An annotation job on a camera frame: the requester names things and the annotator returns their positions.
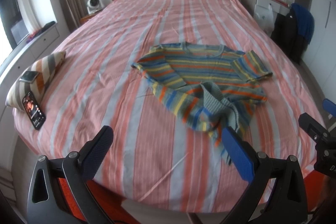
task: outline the smartphone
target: smartphone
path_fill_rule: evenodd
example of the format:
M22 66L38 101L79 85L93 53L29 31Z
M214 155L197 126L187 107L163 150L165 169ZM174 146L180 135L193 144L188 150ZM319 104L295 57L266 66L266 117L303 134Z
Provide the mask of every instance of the smartphone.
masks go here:
M25 73L19 78L19 81L32 83L36 79L36 77L40 74L39 71L27 70Z
M45 115L38 105L32 91L29 91L22 99L23 107L36 130L39 130L45 122Z

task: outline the metal bolt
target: metal bolt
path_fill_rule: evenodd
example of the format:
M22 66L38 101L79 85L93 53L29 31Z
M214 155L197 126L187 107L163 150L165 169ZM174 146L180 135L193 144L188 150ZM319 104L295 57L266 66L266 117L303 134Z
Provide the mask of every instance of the metal bolt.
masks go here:
M69 158L71 158L71 159L76 158L77 155L78 155L78 152L72 151L72 152L69 153Z
M264 158L267 157L266 153L264 153L264 152L258 152L257 155L258 155L258 157L261 158L261 159L264 159Z
M39 162L43 162L45 160L45 155L41 155L39 156L39 158L37 159Z
M289 159L290 159L291 161L297 161L297 157L294 156L294 155L290 155L290 156L289 156Z

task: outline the sweater sleeve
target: sweater sleeve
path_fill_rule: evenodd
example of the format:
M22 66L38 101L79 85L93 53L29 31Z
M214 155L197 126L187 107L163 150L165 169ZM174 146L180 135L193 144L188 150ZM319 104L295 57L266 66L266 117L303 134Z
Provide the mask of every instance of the sweater sleeve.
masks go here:
M272 75L257 54L254 51L247 52L242 57L230 63L233 70L239 75L242 80L254 81Z

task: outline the pink striped bedspread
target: pink striped bedspread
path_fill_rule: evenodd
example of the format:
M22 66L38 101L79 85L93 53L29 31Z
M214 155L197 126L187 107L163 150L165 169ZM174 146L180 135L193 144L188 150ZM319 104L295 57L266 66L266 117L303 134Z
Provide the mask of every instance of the pink striped bedspread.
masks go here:
M95 181L159 208L230 210L246 182L206 134L175 119L131 68L151 46L183 41L257 53L273 77L261 82L268 101L256 108L244 139L270 157L296 155L307 176L315 148L298 117L308 112L323 124L322 118L296 68L238 0L113 1L56 49L67 57L41 103L47 116L42 129L34 130L15 110L17 131L31 149L52 159L78 151L110 125L114 143Z

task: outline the white plastic bag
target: white plastic bag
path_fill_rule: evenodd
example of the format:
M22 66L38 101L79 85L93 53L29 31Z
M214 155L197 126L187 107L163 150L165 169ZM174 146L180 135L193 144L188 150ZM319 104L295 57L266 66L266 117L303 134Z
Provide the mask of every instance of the white plastic bag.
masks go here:
M274 15L272 5L268 5L268 9L264 9L262 14L254 13L254 19L259 27L270 37L274 30Z

